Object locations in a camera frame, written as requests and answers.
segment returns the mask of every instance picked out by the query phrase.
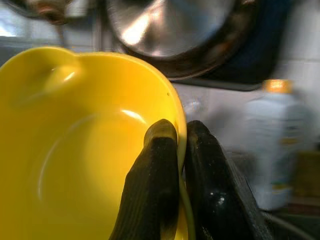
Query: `stainless steel pot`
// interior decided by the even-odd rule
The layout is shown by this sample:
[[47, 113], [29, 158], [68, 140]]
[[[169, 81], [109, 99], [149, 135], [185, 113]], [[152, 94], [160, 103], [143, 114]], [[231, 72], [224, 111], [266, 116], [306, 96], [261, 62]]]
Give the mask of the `stainless steel pot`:
[[179, 80], [212, 70], [235, 52], [260, 1], [107, 0], [107, 13], [124, 52]]

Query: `kitchen wall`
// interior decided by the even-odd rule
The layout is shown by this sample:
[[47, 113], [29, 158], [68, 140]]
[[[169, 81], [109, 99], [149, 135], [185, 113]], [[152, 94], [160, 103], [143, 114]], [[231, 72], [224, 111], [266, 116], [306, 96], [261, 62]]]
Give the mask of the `kitchen wall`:
[[[320, 1], [294, 2], [280, 58], [271, 78], [294, 81], [296, 93], [307, 107], [303, 148], [309, 149], [320, 136]], [[174, 86], [187, 109], [188, 120], [203, 121], [225, 148], [243, 146], [244, 104], [261, 96], [261, 90], [238, 92], [181, 84]]]

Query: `yellow bottle cap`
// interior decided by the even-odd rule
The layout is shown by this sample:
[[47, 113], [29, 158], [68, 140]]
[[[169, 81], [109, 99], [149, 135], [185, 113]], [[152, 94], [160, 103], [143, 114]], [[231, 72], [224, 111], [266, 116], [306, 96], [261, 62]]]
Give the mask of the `yellow bottle cap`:
[[265, 81], [264, 88], [269, 93], [291, 94], [292, 81], [287, 79], [269, 79]]

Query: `yellow bowl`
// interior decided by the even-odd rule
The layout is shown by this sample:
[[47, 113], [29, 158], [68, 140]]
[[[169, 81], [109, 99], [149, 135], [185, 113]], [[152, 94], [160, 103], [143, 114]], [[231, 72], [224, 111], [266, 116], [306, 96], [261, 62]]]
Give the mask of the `yellow bowl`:
[[[105, 240], [125, 177], [160, 119], [178, 133], [178, 95], [154, 67], [118, 53], [27, 50], [0, 68], [0, 239]], [[183, 214], [176, 240], [186, 239]]]

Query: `white plastic bottle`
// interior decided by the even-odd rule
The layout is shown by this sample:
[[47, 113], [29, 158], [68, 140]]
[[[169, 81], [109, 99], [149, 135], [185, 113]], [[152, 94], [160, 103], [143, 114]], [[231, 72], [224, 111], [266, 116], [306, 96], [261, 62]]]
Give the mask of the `white plastic bottle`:
[[270, 211], [290, 200], [304, 108], [289, 80], [267, 80], [265, 92], [246, 104], [246, 146], [256, 159], [249, 185], [259, 208]]

